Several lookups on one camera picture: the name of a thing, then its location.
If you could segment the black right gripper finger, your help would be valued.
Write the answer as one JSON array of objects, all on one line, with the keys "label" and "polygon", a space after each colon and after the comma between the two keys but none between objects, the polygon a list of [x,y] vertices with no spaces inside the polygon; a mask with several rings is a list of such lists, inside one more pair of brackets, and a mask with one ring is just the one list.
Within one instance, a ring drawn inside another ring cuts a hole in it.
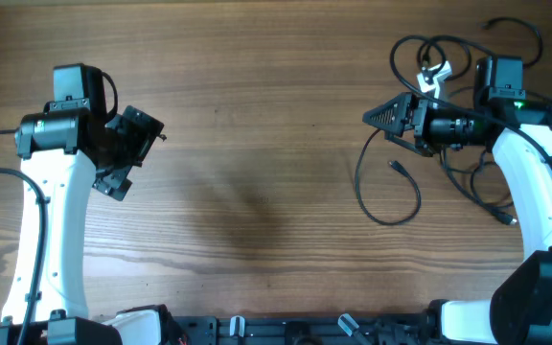
[{"label": "black right gripper finger", "polygon": [[403,134],[407,123],[408,94],[401,93],[389,102],[366,111],[362,122],[390,134]]},{"label": "black right gripper finger", "polygon": [[418,146],[416,143],[405,141],[401,137],[397,137],[390,133],[385,133],[384,139],[418,155],[429,157],[429,151],[424,146]]}]

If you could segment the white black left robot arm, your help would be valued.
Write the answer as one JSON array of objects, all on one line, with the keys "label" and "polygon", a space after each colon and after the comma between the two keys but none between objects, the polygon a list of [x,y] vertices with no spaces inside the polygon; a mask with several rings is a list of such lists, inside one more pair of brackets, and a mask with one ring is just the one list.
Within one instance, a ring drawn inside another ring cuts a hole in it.
[{"label": "white black left robot arm", "polygon": [[108,105],[103,70],[54,69],[54,97],[13,131],[23,182],[18,257],[1,312],[0,344],[175,344],[184,335],[163,305],[88,316],[83,286],[85,216],[93,190],[121,201],[163,123],[132,106]]}]

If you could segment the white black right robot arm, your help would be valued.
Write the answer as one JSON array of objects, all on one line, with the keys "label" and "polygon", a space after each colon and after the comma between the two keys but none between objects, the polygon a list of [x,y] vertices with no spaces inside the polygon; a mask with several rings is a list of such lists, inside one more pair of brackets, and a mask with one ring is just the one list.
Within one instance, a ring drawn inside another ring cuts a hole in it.
[{"label": "white black right robot arm", "polygon": [[439,99],[447,64],[424,69],[419,94],[402,93],[363,120],[422,156],[483,146],[501,169],[517,212],[524,261],[486,300],[433,301],[419,314],[379,319],[381,344],[552,344],[552,105],[526,97],[522,61],[484,57],[476,67],[474,106]]}]

